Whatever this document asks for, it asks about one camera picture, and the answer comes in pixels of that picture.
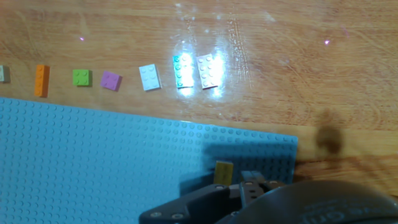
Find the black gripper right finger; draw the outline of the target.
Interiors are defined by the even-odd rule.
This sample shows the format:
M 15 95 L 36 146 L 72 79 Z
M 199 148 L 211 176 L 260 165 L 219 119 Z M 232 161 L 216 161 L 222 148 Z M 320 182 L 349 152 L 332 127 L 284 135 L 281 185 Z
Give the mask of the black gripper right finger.
M 242 171 L 239 192 L 242 206 L 248 206 L 255 199 L 271 190 L 283 187 L 278 180 L 266 180 L 259 171 Z

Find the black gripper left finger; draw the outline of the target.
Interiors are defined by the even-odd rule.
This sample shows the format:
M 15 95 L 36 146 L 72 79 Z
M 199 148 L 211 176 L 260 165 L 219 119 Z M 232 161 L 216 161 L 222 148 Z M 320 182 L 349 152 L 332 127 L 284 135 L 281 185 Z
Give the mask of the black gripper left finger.
M 139 224 L 225 224 L 241 208 L 238 184 L 212 184 L 143 212 Z

